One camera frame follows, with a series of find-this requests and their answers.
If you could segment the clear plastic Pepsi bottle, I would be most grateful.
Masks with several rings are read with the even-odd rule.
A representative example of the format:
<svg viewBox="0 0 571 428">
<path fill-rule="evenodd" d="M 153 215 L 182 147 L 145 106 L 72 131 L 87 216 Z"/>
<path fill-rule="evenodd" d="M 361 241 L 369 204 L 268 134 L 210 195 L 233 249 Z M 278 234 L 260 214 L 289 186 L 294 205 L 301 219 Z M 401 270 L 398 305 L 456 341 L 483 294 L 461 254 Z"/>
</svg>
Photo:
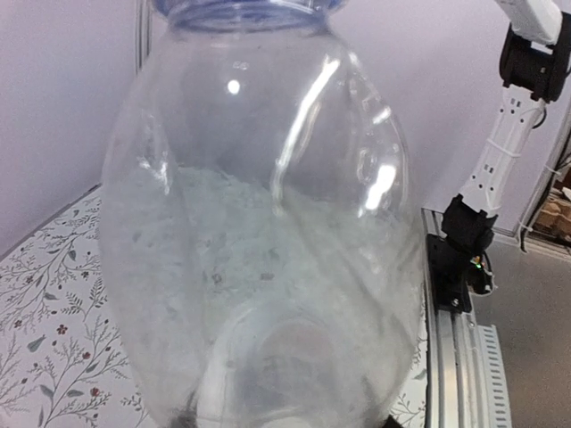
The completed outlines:
<svg viewBox="0 0 571 428">
<path fill-rule="evenodd" d="M 103 166 L 101 267 L 160 427 L 381 427 L 425 244 L 334 1 L 157 1 Z"/>
</svg>

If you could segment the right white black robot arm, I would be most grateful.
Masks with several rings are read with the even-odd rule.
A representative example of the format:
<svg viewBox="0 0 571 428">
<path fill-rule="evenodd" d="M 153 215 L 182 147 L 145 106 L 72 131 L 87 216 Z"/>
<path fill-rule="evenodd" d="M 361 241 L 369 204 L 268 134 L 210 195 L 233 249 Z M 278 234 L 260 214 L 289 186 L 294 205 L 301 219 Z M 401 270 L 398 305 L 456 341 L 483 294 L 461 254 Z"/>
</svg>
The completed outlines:
<svg viewBox="0 0 571 428">
<path fill-rule="evenodd" d="M 492 242 L 509 174 L 569 74 L 570 15 L 553 1 L 500 1 L 509 18 L 499 71 L 502 99 L 478 161 L 443 214 L 449 245 L 474 257 Z"/>
</svg>

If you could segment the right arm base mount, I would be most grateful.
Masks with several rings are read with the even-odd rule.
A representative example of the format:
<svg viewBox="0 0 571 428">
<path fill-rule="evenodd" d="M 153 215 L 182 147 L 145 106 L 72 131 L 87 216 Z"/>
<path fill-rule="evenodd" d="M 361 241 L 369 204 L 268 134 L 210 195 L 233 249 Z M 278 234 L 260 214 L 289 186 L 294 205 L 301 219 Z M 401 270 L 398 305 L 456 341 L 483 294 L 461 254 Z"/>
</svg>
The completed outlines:
<svg viewBox="0 0 571 428">
<path fill-rule="evenodd" d="M 484 251 L 474 256 L 454 249 L 434 234 L 426 236 L 430 282 L 435 306 L 451 313 L 469 313 L 471 294 L 487 296 L 494 291 L 490 259 Z"/>
</svg>

